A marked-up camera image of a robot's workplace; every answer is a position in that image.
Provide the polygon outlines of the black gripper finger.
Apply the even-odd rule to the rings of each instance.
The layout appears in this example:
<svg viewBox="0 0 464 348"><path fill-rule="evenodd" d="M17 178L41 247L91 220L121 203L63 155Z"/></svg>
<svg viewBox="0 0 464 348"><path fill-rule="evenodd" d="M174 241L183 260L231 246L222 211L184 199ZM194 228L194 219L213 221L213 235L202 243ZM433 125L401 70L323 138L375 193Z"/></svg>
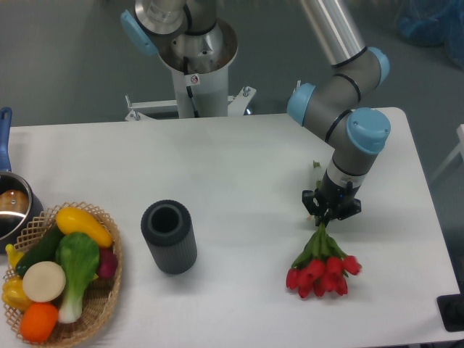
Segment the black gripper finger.
<svg viewBox="0 0 464 348"><path fill-rule="evenodd" d="M329 207L323 216L323 223L328 225L332 220L345 220L362 211L362 204L359 199L353 199L347 204L337 204Z"/></svg>
<svg viewBox="0 0 464 348"><path fill-rule="evenodd" d="M315 218L315 225L319 226L320 224L327 225L327 211L328 203L326 199L319 192L319 189L304 190L302 192L302 203L305 206L306 210Z"/></svg>

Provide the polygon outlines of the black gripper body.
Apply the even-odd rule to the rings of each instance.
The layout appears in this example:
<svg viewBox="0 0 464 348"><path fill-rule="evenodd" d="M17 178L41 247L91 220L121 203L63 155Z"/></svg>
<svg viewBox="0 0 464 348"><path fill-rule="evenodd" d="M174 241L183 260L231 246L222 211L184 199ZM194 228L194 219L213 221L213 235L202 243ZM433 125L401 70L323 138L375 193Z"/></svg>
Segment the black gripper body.
<svg viewBox="0 0 464 348"><path fill-rule="evenodd" d="M355 198L359 187L354 187L353 182L340 186L333 182L325 172L316 199L321 208L333 209L337 212L358 212L359 200Z"/></svg>

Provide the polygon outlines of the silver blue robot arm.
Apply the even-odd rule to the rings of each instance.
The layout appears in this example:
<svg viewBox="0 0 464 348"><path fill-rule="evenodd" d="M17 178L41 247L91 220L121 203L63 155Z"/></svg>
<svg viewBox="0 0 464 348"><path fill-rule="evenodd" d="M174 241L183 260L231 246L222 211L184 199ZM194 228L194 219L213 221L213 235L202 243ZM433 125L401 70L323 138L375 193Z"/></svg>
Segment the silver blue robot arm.
<svg viewBox="0 0 464 348"><path fill-rule="evenodd" d="M389 60L366 46L342 1L302 1L333 68L324 86L297 86L287 112L299 125L333 147L317 189L302 202L317 225L361 210L356 197L383 150L391 126L382 112L359 107L389 74ZM228 68L238 50L236 34L218 18L214 1L137 1L120 15L127 37L141 52L158 56L171 71L182 118L227 116Z"/></svg>

